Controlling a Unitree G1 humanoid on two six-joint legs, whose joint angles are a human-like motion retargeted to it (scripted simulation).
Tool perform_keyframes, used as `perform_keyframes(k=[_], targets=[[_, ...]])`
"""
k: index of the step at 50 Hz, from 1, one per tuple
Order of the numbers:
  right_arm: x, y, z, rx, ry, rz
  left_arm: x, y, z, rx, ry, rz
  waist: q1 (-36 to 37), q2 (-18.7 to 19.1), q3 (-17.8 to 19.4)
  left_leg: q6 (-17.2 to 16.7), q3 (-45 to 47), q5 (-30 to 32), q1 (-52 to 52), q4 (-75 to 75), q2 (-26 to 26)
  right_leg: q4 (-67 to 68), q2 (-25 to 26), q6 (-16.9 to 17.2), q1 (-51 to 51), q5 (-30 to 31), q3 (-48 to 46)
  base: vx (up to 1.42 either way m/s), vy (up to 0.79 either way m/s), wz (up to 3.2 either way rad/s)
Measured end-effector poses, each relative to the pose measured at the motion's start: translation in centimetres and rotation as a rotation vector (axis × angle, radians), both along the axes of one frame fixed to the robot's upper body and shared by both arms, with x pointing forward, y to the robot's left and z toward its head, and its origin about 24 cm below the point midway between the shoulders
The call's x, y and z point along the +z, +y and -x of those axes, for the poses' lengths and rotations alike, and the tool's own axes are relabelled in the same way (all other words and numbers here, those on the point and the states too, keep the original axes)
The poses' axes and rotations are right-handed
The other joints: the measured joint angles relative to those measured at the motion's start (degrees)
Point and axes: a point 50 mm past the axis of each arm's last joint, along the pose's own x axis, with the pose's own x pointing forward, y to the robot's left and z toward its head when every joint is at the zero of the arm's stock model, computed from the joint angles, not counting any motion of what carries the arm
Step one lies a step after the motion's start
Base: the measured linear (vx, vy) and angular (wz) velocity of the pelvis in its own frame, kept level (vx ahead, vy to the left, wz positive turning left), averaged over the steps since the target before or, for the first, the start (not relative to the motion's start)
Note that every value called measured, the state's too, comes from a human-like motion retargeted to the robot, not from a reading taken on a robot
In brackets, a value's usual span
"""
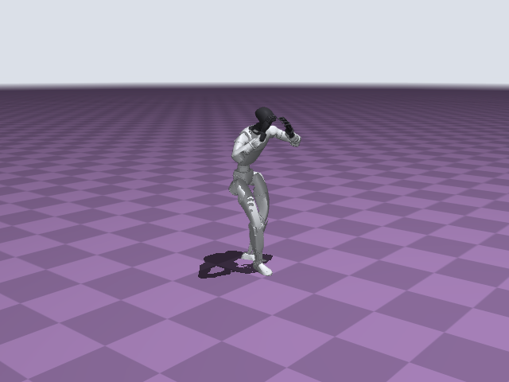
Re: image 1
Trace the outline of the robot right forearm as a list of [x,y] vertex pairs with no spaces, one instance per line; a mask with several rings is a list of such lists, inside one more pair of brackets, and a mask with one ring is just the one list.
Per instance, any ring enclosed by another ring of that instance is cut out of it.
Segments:
[[252,150],[255,150],[257,147],[259,147],[260,144],[262,144],[266,141],[266,138],[265,138],[265,140],[263,142],[261,142],[259,140],[259,138],[260,138],[260,134],[258,134],[256,136],[256,138],[253,138],[252,140],[250,140],[245,146],[243,145],[240,148],[238,148],[237,150],[235,150],[232,153],[232,156],[235,156],[241,152],[248,155]]

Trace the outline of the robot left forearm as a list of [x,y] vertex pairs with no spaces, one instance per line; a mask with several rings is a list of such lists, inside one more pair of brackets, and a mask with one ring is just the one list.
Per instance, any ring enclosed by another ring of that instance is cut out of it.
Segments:
[[287,133],[285,133],[285,135],[293,144],[298,144],[301,141],[301,137],[296,133],[294,133],[292,138],[289,138]]

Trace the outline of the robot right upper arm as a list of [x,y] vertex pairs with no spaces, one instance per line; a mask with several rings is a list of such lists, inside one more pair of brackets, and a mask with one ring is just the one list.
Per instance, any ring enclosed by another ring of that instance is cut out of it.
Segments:
[[[234,143],[235,143],[235,144],[234,144],[234,146],[233,146],[233,151],[232,151],[232,153],[233,153],[235,150],[237,150],[238,148],[240,148],[241,146],[243,146],[243,145],[245,146],[248,142],[249,142],[248,137],[245,135],[245,133],[242,133],[242,134],[241,134],[241,135],[240,135],[240,136],[239,136],[239,137],[238,137],[238,138],[234,141]],[[232,157],[232,159],[233,159],[235,162],[241,162],[241,161],[243,161],[243,159],[244,159],[244,155],[243,155],[243,153],[242,153],[242,152],[241,152],[241,153],[239,153],[239,154],[237,154],[237,155],[235,155],[235,156],[232,156],[232,154],[231,154],[231,157]]]

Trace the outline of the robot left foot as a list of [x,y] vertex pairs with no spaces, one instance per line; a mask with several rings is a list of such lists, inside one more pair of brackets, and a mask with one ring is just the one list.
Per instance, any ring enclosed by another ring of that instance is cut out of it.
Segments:
[[[249,255],[248,255],[249,254]],[[255,261],[255,254],[253,255],[250,255],[250,253],[247,254],[247,251],[245,251],[242,256],[241,256],[241,259],[249,259],[249,260],[253,260]],[[266,259],[262,258],[262,261],[266,261]]]

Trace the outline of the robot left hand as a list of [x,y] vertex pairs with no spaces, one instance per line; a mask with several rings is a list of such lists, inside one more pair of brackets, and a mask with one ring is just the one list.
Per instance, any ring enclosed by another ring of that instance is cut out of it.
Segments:
[[285,132],[288,134],[289,138],[292,138],[294,136],[294,133],[291,124],[284,117],[280,117],[278,119],[280,119],[279,121],[283,121],[282,123],[284,123],[285,124],[284,127],[286,127]]

